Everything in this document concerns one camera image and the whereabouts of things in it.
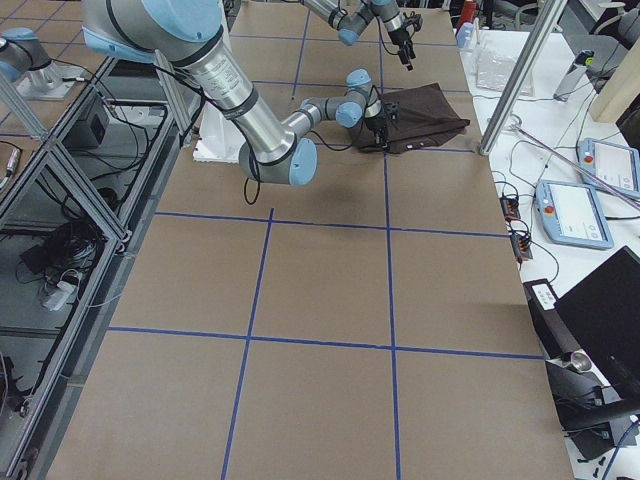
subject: folded cloth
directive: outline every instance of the folded cloth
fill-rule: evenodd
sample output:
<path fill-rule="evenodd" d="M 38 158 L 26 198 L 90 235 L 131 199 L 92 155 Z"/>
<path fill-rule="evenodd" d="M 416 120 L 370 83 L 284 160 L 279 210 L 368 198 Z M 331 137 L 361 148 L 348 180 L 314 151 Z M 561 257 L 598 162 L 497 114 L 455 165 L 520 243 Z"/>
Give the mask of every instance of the folded cloth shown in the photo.
<path fill-rule="evenodd" d="M 395 119 L 389 119 L 387 151 L 403 153 L 421 147 L 443 145 L 462 133 L 470 121 L 460 118 L 444 97 L 440 85 L 432 83 L 418 88 L 385 93 L 386 105 L 397 104 Z M 373 132 L 362 120 L 349 129 L 353 146 L 363 152 L 380 152 Z"/>

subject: black screen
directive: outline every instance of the black screen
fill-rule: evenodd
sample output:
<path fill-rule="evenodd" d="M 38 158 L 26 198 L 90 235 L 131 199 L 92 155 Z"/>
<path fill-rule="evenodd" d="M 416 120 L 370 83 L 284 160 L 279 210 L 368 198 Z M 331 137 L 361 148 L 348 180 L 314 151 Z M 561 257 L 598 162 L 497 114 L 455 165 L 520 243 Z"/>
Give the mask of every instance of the black screen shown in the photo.
<path fill-rule="evenodd" d="M 640 259 L 627 247 L 617 251 L 556 310 L 618 394 L 640 396 Z"/>

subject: white table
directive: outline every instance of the white table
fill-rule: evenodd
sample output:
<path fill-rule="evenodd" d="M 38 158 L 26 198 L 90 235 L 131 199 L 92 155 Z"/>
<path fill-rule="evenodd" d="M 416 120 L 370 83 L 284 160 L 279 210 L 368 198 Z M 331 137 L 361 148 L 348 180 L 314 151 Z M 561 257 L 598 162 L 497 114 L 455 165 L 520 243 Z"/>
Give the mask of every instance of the white table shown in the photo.
<path fill-rule="evenodd" d="M 526 32 L 483 31 L 480 39 L 481 48 L 492 49 L 504 55 L 517 56 L 526 41 L 527 35 L 528 33 Z M 480 128 L 484 131 L 488 119 L 496 107 L 497 97 L 499 97 L 500 93 L 476 87 L 476 74 L 474 72 L 476 55 L 477 51 L 475 53 L 461 52 L 469 89 L 474 95 L 474 107 Z M 585 116 L 585 112 L 595 95 L 586 78 L 578 83 L 578 87 L 585 85 L 584 88 L 579 88 L 575 91 L 566 103 L 555 100 L 527 101 L 551 99 L 573 58 L 574 54 L 562 35 L 551 34 L 533 69 L 534 95 L 531 97 L 521 96 L 514 108 L 514 113 L 523 119 L 523 128 L 547 145 L 557 147 L 573 147 L 579 138 L 585 137 L 608 138 L 608 141 L 626 144 L 615 124 L 596 123 L 589 115 Z M 523 138 L 516 133 L 505 130 L 490 154 L 491 167 L 494 170 L 496 181 L 506 180 L 518 189 L 520 195 L 531 195 L 534 193 L 532 186 L 509 172 L 510 152 L 519 140 L 523 140 Z M 576 153 L 573 148 L 562 148 L 559 151 L 572 160 L 576 159 Z M 547 161 L 549 162 L 548 168 L 545 168 Z M 540 178 L 581 183 L 579 175 L 573 169 L 555 157 L 550 157 L 546 151 L 525 143 L 518 145 L 514 151 L 512 172 L 533 185 L 537 184 Z M 500 194 L 505 185 L 497 183 L 496 187 Z M 505 187 L 505 193 L 512 192 L 511 187 Z M 614 197 L 600 193 L 598 196 L 607 216 L 627 217 L 637 215 L 635 210 Z M 553 287 L 559 296 L 570 290 L 622 246 L 627 245 L 634 252 L 640 253 L 640 238 L 638 236 L 640 234 L 640 220 L 608 222 L 615 242 L 614 248 L 610 250 L 599 251 L 567 247 L 550 242 L 542 228 L 537 212 L 532 209 L 531 203 L 531 196 L 521 197 L 520 213 L 523 220 L 531 228 L 533 240 L 548 249 L 559 262 L 559 273 L 553 282 Z M 532 246 L 532 253 L 533 260 L 524 262 L 522 265 L 520 271 L 522 281 L 539 278 L 551 279 L 554 277 L 556 264 L 551 256 L 535 245 Z M 597 459 L 588 464 L 578 463 L 577 458 L 580 457 L 580 453 L 571 441 L 567 441 L 567 449 L 572 459 L 576 477 L 593 478 L 592 474 L 595 467 L 598 467 Z M 617 475 L 640 478 L 640 447 L 621 449 L 607 478 L 611 480 L 616 478 Z"/>

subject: black cloth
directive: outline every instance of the black cloth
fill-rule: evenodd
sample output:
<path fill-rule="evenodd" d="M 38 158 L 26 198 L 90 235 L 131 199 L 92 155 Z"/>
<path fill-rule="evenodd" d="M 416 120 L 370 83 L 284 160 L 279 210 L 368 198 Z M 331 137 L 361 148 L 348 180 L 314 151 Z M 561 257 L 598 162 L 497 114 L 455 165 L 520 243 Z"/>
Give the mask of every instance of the black cloth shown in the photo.
<path fill-rule="evenodd" d="M 398 104 L 395 120 L 388 122 L 388 151 L 391 153 L 443 145 L 462 133 L 470 123 L 451 108 L 437 83 L 385 93 L 382 101 Z M 373 132 L 362 125 L 362 120 L 349 129 L 349 134 L 353 146 L 363 152 L 382 150 L 375 145 Z"/>

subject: red object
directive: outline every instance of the red object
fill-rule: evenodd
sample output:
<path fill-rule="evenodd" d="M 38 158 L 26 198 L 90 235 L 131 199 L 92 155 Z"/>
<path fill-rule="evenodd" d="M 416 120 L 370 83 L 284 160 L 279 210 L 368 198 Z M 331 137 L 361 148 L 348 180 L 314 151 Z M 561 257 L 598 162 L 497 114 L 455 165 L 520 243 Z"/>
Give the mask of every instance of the red object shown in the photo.
<path fill-rule="evenodd" d="M 473 16 L 476 13 L 476 8 L 478 5 L 473 0 L 466 0 L 464 5 L 462 6 L 462 13 L 460 14 L 460 18 L 458 19 L 458 24 L 456 25 L 456 33 L 460 30 L 460 27 L 467 22 L 473 22 Z"/>

